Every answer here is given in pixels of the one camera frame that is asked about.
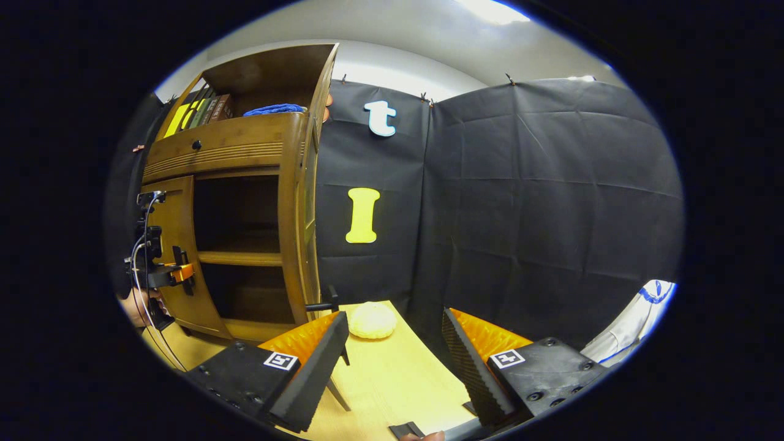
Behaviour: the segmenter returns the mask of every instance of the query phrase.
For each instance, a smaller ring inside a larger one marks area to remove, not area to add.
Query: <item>yellow book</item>
[[[176,131],[177,131],[177,124],[180,124],[180,128],[182,130],[187,129],[188,119],[191,118],[191,114],[193,112],[195,112],[195,111],[198,111],[201,108],[201,106],[204,104],[205,101],[206,100],[199,101],[197,106],[196,106],[196,108],[192,108],[190,110],[188,110],[188,108],[193,103],[183,104],[183,105],[179,106],[177,108],[177,110],[174,112],[174,118],[172,119],[172,123],[169,124],[169,128],[166,129],[166,135],[164,135],[163,137],[169,137],[169,136],[173,135],[174,133],[176,133]]]

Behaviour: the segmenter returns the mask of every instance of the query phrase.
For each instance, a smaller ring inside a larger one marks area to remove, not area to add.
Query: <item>blue pattern fabric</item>
[[[247,111],[242,116],[267,115],[270,113],[284,113],[288,111],[304,111],[304,110],[305,109],[302,106],[298,106],[296,104],[273,104],[271,106],[266,106],[263,108],[257,108],[251,111]]]

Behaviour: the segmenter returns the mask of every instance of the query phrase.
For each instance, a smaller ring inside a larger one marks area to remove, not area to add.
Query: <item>ceiling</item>
[[[488,86],[505,83],[509,73],[515,81],[592,75],[626,87],[607,64],[547,27],[496,24],[462,2],[472,1],[305,0],[220,39],[207,48],[207,59],[272,42],[334,38],[426,56]]]

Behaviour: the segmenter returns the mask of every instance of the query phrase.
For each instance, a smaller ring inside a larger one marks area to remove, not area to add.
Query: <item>white cloth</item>
[[[677,284],[663,280],[645,283],[615,321],[581,353],[607,367],[625,359],[658,322],[676,287]]]

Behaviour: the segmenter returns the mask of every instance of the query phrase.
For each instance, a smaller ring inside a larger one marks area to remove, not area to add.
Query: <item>black fabric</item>
[[[126,298],[131,290],[123,260],[130,257],[136,241],[139,216],[136,195],[141,189],[144,164],[155,134],[171,107],[172,103],[164,105],[155,94],[148,94],[127,125],[109,168],[111,174],[103,197],[104,252],[112,288],[121,298]],[[146,147],[134,152],[138,145]]]
[[[407,321],[450,366],[453,307],[582,348],[649,279],[677,279],[684,206],[662,130],[627,89],[541,80],[437,103]]]
[[[392,300],[401,312],[412,288],[429,104],[397,90],[333,80],[316,177],[316,235],[321,288],[334,285],[342,304]],[[368,127],[365,104],[385,100],[391,137]],[[373,243],[348,243],[351,188],[380,193]]]

